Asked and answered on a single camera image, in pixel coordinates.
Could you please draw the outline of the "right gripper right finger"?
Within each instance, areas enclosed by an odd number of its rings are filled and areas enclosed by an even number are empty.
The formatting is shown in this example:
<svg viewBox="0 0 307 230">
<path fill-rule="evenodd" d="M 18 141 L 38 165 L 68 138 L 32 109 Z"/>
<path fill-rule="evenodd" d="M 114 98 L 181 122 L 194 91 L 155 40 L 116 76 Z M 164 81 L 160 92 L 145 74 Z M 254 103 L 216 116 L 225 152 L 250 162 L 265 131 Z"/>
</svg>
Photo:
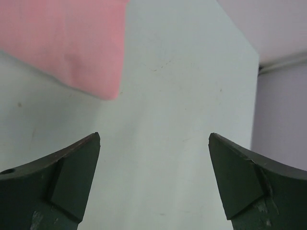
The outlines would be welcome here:
<svg viewBox="0 0 307 230">
<path fill-rule="evenodd" d="M 235 230 L 305 230 L 307 172 L 211 133 L 209 152 L 227 220 Z"/>
</svg>

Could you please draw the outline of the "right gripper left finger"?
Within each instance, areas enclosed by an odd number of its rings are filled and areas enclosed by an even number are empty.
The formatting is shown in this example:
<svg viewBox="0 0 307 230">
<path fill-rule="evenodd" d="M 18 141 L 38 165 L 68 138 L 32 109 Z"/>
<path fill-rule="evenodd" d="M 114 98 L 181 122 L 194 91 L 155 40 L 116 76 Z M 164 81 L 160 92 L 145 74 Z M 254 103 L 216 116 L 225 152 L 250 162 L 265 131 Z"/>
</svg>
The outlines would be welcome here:
<svg viewBox="0 0 307 230">
<path fill-rule="evenodd" d="M 82 222 L 100 152 L 92 133 L 30 163 L 0 173 L 2 230 L 76 230 Z"/>
</svg>

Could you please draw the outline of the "pink t-shirt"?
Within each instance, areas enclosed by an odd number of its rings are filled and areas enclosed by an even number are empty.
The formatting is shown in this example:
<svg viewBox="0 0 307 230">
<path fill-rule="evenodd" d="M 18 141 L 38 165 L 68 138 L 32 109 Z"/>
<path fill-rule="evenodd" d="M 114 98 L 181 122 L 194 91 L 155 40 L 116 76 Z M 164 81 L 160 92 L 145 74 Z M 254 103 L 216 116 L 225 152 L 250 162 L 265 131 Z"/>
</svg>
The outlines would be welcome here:
<svg viewBox="0 0 307 230">
<path fill-rule="evenodd" d="M 0 49 L 103 100 L 118 96 L 125 0 L 3 0 Z"/>
</svg>

